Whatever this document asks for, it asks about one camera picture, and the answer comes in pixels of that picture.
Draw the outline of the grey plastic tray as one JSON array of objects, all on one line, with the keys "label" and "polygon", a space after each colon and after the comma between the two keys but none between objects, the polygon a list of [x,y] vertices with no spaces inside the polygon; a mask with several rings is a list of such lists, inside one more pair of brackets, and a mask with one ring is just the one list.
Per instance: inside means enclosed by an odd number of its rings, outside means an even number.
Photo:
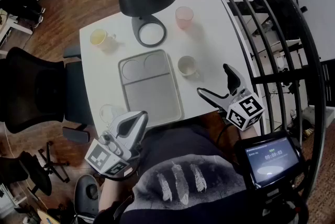
[{"label": "grey plastic tray", "polygon": [[119,62],[118,68],[127,109],[146,111],[148,127],[166,125],[182,118],[173,72],[164,50],[125,58]]}]

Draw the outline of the black swivel chair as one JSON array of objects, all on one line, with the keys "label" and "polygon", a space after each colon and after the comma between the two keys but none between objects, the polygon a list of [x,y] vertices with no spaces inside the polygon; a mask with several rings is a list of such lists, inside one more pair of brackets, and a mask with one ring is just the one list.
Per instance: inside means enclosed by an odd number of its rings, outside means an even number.
[{"label": "black swivel chair", "polygon": [[64,168],[70,163],[53,162],[50,156],[50,146],[52,141],[48,141],[46,149],[39,149],[38,153],[45,161],[45,165],[41,165],[36,155],[31,155],[23,151],[17,158],[0,157],[0,184],[9,186],[14,182],[25,181],[28,178],[35,184],[34,188],[28,190],[33,196],[36,196],[36,191],[41,190],[45,195],[50,196],[52,193],[52,183],[49,175],[56,175],[62,182],[68,183],[70,178],[67,174],[63,178],[55,169],[57,166]]}]

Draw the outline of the black metal stair railing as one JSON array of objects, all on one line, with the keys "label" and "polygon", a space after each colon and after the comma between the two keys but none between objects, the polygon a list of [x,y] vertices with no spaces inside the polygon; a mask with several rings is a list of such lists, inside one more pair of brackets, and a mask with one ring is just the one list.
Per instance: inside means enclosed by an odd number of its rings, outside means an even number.
[{"label": "black metal stair railing", "polygon": [[[310,159],[304,169],[304,178],[298,187],[303,199],[308,199],[315,188],[319,173],[326,134],[326,95],[323,69],[317,48],[299,7],[297,0],[228,0],[229,9],[242,25],[251,52],[245,52],[245,58],[252,57],[256,62],[256,71],[250,72],[253,87],[262,86],[265,91],[267,110],[270,114],[270,130],[274,131],[273,105],[269,85],[277,87],[278,102],[282,123],[280,130],[287,132],[299,149],[303,147],[303,110],[299,83],[304,81],[312,85],[315,101],[314,143]],[[275,65],[274,53],[265,35],[263,24],[257,19],[258,11],[265,12],[273,25],[287,62],[287,69],[281,71]],[[265,72],[260,54],[256,50],[251,31],[247,30],[245,15],[251,16],[256,25],[265,55],[270,62],[271,73]]]}]

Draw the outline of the pink translucent cup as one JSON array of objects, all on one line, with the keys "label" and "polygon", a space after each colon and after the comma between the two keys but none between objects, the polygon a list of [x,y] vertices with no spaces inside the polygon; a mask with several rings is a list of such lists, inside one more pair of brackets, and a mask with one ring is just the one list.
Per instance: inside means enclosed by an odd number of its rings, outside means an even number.
[{"label": "pink translucent cup", "polygon": [[187,29],[191,25],[193,17],[193,10],[189,7],[181,6],[175,11],[176,23],[180,29]]}]

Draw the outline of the clear glass cup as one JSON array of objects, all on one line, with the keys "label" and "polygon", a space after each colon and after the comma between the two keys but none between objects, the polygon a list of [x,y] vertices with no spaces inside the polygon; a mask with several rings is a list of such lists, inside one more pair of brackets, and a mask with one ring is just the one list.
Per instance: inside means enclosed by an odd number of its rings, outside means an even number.
[{"label": "clear glass cup", "polygon": [[122,107],[105,104],[100,108],[100,118],[106,124],[110,125],[118,116],[126,113],[127,111]]}]

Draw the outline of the person's left forearm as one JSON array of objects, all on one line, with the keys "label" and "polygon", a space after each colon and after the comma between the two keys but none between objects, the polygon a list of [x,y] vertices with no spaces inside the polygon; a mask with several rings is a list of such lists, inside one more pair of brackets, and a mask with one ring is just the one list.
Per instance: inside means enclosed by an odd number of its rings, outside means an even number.
[{"label": "person's left forearm", "polygon": [[132,188],[137,181],[136,176],[125,181],[112,181],[106,178],[99,199],[99,212],[108,209],[114,202],[125,201],[132,194]]}]

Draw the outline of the black mesh office chair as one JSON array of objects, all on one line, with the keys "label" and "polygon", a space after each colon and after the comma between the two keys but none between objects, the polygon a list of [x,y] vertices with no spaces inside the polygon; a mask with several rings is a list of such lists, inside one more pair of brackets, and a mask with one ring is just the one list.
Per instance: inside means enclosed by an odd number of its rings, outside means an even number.
[{"label": "black mesh office chair", "polygon": [[88,143],[86,127],[94,124],[85,87],[82,61],[50,62],[21,48],[11,48],[0,59],[0,122],[19,133],[34,125],[64,120],[78,124],[63,127],[63,136]]}]

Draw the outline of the person's right forearm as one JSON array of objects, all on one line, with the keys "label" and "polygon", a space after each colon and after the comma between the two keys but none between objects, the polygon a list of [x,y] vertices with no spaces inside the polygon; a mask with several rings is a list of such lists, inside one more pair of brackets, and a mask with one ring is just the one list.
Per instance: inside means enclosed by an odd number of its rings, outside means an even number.
[{"label": "person's right forearm", "polygon": [[251,126],[250,128],[246,129],[245,131],[241,131],[239,130],[239,137],[241,140],[244,139],[249,139],[249,138],[253,138],[253,137],[257,137],[258,133],[255,130],[254,126]]}]

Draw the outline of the white desk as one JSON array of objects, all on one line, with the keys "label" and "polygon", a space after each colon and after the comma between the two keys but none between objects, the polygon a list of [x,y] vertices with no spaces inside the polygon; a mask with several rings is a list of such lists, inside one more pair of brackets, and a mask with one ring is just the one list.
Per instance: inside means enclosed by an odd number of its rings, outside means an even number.
[{"label": "white desk", "polygon": [[28,35],[33,34],[33,28],[26,28],[18,24],[18,20],[10,16],[3,9],[0,9],[0,55],[6,56],[8,51],[2,50],[2,45],[7,41],[8,35],[12,29],[16,29]]}]

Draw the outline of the black tablet with screen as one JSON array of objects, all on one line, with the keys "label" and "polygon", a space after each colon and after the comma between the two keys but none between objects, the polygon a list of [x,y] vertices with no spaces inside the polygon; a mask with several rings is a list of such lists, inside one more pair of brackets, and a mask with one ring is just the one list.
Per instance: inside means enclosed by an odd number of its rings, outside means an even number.
[{"label": "black tablet with screen", "polygon": [[234,151],[247,188],[256,191],[294,179],[305,159],[285,130],[239,140]]}]

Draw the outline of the yellow mug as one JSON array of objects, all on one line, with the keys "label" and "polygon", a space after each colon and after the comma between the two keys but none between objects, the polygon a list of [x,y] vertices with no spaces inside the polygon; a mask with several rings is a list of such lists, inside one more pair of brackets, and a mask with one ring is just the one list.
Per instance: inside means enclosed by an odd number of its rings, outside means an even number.
[{"label": "yellow mug", "polygon": [[95,29],[90,35],[90,43],[102,51],[114,50],[117,47],[116,36],[104,29]]}]

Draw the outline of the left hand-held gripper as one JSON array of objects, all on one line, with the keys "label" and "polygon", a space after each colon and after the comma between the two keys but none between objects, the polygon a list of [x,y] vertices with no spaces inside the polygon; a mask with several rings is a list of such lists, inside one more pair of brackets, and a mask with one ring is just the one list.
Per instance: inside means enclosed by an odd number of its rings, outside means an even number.
[{"label": "left hand-held gripper", "polygon": [[[141,141],[148,123],[146,111],[130,111],[116,117],[91,143],[86,162],[101,176],[131,176],[139,165],[140,153],[131,149]],[[122,137],[122,143],[116,137]]]}]

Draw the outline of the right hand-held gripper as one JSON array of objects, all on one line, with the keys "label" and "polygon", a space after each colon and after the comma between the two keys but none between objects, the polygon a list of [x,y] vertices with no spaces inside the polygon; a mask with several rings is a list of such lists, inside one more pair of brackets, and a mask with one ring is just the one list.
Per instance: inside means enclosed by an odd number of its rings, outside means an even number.
[{"label": "right hand-held gripper", "polygon": [[205,88],[197,88],[198,95],[219,109],[228,109],[226,119],[239,130],[245,131],[260,120],[265,110],[257,94],[246,88],[242,74],[231,65],[223,64],[230,94],[220,96]]}]

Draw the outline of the white ceramic mug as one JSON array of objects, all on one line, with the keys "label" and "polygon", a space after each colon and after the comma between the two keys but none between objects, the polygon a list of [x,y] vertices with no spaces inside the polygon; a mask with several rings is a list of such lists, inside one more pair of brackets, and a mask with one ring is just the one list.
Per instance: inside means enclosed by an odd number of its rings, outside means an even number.
[{"label": "white ceramic mug", "polygon": [[183,77],[199,78],[196,61],[191,56],[183,56],[178,60],[177,68]]}]

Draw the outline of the person's dark feather-print shirt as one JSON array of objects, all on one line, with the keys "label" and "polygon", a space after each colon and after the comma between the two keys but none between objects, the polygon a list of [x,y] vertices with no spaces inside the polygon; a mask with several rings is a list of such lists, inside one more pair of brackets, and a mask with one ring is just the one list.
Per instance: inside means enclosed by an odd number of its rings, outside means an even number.
[{"label": "person's dark feather-print shirt", "polygon": [[132,195],[98,212],[93,224],[302,224],[309,218],[296,196],[272,210],[257,203],[206,129],[150,130]]}]

